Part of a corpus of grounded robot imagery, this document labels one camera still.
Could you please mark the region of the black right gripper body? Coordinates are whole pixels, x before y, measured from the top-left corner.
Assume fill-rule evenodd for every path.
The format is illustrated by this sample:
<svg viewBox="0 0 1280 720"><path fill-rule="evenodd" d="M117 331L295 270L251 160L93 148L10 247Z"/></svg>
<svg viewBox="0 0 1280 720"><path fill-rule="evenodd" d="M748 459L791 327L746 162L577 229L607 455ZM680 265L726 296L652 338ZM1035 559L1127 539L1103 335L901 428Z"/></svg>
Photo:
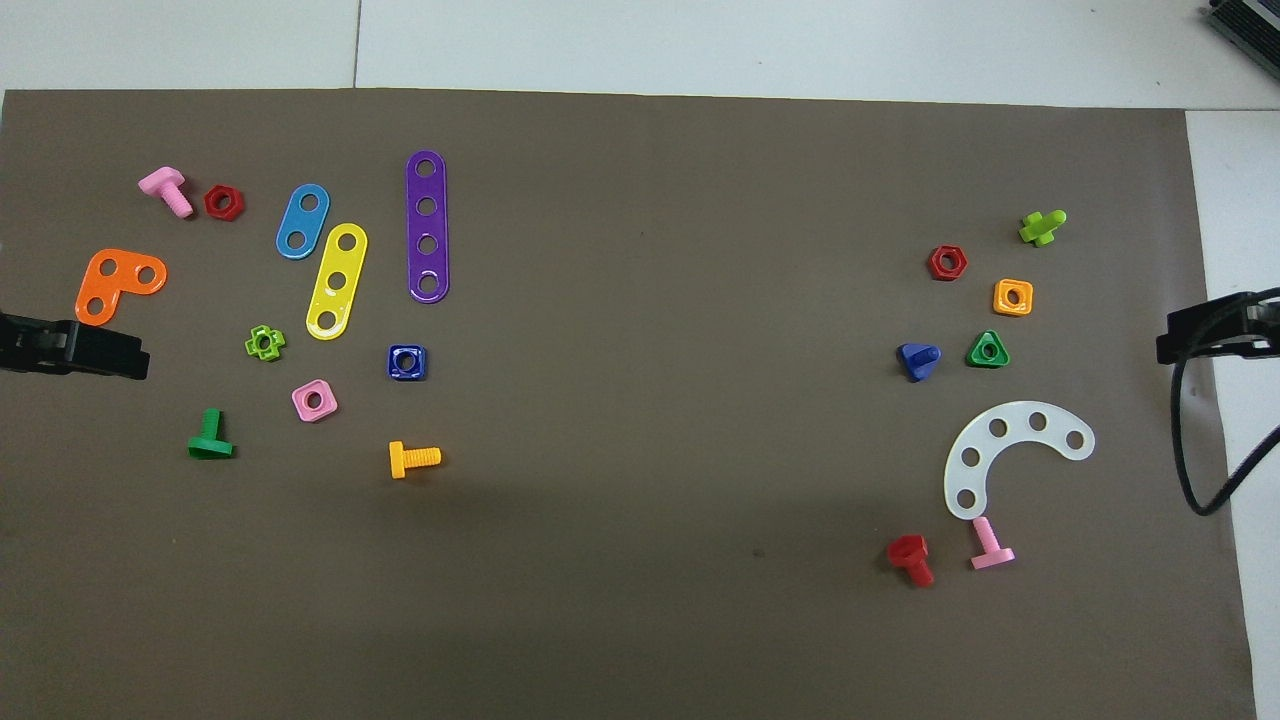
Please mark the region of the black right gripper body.
<svg viewBox="0 0 1280 720"><path fill-rule="evenodd" d="M1279 291L1231 293L1207 302L1199 322L1202 357L1279 356Z"/></svg>

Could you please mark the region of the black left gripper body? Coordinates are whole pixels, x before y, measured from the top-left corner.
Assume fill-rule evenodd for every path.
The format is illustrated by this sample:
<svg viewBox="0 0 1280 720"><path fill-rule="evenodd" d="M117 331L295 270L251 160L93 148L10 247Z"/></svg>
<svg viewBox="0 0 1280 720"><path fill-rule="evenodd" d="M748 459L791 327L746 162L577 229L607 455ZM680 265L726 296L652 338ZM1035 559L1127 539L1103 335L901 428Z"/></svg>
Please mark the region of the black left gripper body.
<svg viewBox="0 0 1280 720"><path fill-rule="evenodd" d="M1 313L1 369L70 374L67 341L74 327L70 320L50 322Z"/></svg>

